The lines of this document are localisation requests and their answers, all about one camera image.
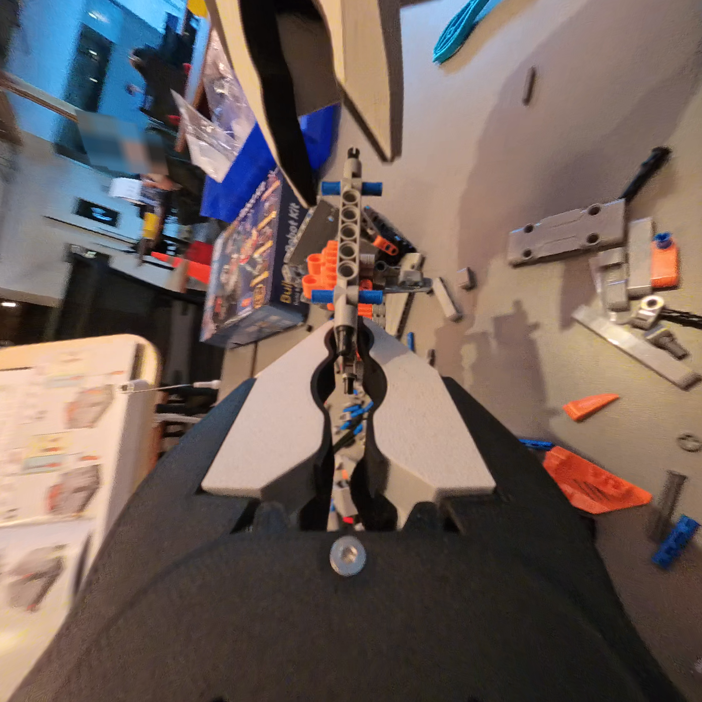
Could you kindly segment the blue robot kit box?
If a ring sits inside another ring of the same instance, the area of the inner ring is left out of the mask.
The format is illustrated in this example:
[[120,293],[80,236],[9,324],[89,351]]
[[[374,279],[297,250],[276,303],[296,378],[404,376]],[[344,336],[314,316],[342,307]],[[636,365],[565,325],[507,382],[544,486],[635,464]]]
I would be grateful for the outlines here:
[[307,321],[303,268],[289,262],[307,213],[279,170],[270,171],[215,241],[201,342],[247,346]]

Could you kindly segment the orange gear frame assembly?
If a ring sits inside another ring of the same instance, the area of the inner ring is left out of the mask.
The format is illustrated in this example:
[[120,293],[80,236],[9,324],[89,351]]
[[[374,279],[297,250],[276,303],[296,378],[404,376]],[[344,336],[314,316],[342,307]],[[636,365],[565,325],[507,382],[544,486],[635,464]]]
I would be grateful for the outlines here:
[[[291,261],[300,263],[306,253],[303,296],[313,290],[332,290],[336,284],[340,212],[326,200],[303,220]],[[382,303],[359,305],[359,316],[374,321],[399,338],[409,303],[416,294],[432,293],[434,282],[423,271],[425,257],[375,208],[366,205],[362,215],[360,281],[365,290],[386,291]]]

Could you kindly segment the grey perforated beam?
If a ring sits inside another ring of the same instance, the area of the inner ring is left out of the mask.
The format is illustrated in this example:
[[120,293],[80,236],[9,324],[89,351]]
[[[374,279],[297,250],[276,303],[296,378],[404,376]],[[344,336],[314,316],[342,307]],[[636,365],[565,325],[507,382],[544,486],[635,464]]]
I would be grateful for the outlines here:
[[331,303],[334,306],[336,357],[340,360],[344,393],[352,395],[358,376],[358,307],[360,303],[382,301],[382,294],[362,293],[360,288],[362,198],[381,196],[382,183],[362,180],[360,151],[351,147],[347,151],[341,178],[321,182],[320,191],[323,197],[338,197],[336,282],[330,290],[312,291],[310,301],[317,305]]

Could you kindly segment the large orange wedge piece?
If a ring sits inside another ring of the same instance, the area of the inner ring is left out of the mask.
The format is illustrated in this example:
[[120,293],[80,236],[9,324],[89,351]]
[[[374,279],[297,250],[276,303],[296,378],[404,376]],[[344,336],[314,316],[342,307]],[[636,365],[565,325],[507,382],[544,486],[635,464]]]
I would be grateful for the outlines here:
[[648,491],[560,446],[546,452],[543,467],[569,503],[584,513],[612,513],[652,501]]

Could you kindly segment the teal curved plastic piece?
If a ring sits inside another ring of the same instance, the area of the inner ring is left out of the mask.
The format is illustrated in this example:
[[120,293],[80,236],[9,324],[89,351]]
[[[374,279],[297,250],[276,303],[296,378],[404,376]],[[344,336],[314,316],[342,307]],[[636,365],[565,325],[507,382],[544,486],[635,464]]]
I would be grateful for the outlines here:
[[443,65],[454,57],[465,45],[477,27],[502,1],[467,1],[451,18],[439,35],[432,60]]

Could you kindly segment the clear plastic bags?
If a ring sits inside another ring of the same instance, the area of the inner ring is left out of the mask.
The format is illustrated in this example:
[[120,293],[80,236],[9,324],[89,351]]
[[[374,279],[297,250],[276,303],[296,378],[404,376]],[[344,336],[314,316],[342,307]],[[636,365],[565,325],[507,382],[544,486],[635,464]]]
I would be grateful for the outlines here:
[[168,119],[182,145],[167,158],[169,178],[176,189],[197,194],[207,176],[224,180],[257,125],[216,30],[207,30],[195,70],[180,65],[167,95]]

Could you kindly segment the instruction booklet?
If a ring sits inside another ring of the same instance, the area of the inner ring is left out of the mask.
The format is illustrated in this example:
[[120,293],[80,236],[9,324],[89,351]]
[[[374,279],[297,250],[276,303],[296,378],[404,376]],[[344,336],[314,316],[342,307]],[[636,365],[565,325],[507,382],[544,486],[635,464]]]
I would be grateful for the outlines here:
[[1,654],[42,649],[123,497],[128,372],[1,373]]

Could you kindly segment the blue plastic bin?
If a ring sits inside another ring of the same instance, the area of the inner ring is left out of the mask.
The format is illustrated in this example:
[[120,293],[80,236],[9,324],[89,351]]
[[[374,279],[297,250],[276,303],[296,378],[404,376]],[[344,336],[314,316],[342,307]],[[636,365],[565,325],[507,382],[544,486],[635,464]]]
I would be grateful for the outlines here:
[[[299,118],[305,147],[314,173],[319,173],[336,144],[339,102]],[[268,173],[276,169],[259,125],[251,130],[222,182],[206,177],[200,214],[232,223]]]

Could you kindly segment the small orange wedge piece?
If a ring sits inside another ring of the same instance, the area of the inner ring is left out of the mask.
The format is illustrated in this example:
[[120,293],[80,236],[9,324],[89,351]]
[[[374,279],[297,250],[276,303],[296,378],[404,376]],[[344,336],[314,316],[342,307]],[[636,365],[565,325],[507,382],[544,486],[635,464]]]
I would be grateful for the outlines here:
[[590,395],[567,402],[562,410],[572,421],[580,423],[619,399],[618,394],[610,392]]

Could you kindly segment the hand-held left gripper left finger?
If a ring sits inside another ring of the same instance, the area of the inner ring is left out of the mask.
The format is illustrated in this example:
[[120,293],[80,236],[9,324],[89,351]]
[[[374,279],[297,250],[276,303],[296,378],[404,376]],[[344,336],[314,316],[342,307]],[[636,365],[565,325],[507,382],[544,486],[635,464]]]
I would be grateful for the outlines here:
[[327,414],[315,372],[332,358],[331,329],[317,329],[261,371],[201,482],[215,496],[308,502]]

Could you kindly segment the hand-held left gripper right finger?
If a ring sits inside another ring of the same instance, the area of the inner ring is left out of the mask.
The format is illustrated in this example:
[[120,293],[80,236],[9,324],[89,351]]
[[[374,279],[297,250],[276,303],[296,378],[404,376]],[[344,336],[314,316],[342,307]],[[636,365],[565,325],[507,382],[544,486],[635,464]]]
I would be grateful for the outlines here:
[[372,418],[388,466],[382,494],[393,505],[491,494],[496,482],[438,371],[385,330],[369,334],[385,380]]

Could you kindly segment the white book stand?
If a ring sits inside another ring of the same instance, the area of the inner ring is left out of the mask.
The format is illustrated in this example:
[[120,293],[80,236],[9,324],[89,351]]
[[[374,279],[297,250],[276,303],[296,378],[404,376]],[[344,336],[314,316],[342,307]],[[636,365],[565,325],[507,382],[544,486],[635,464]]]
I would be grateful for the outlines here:
[[[125,385],[125,392],[129,396],[127,428],[124,431],[120,455],[124,466],[130,466],[133,471],[129,482],[124,483],[127,487],[125,495],[114,501],[116,510],[101,540],[101,548],[112,524],[142,477],[147,462],[144,452],[154,415],[155,394],[151,389],[156,387],[159,372],[157,353],[145,339],[133,335],[83,338],[10,347],[1,351],[1,372],[26,368],[38,368],[42,373],[53,370],[66,371],[69,374],[75,371],[103,373],[118,370],[129,374]],[[40,650],[15,652],[4,656],[1,654],[2,697],[7,697],[18,686],[50,641]]]

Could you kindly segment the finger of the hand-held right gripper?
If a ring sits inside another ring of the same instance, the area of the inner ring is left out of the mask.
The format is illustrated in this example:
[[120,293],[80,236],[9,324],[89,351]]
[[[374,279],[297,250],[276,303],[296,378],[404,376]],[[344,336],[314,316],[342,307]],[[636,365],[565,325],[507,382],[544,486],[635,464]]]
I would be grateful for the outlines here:
[[317,203],[319,166],[301,118],[339,105],[320,1],[207,1],[214,28],[276,165],[301,204]]
[[317,1],[347,110],[382,162],[401,156],[404,74],[400,1]]

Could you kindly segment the small orange block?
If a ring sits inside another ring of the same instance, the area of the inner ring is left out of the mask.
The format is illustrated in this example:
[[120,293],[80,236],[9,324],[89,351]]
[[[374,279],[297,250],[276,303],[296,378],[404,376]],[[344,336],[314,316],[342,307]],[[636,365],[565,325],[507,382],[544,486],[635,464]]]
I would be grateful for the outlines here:
[[680,255],[671,233],[654,234],[651,243],[651,286],[654,291],[680,284]]

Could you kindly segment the pile of small building parts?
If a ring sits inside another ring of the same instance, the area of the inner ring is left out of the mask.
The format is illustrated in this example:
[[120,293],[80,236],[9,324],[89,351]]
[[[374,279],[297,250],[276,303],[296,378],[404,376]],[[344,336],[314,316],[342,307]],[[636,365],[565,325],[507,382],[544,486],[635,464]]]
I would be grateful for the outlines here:
[[331,418],[334,457],[327,531],[362,531],[364,526],[352,496],[352,476],[364,454],[366,424],[373,403],[362,389],[356,388],[352,395],[333,395],[326,408]]

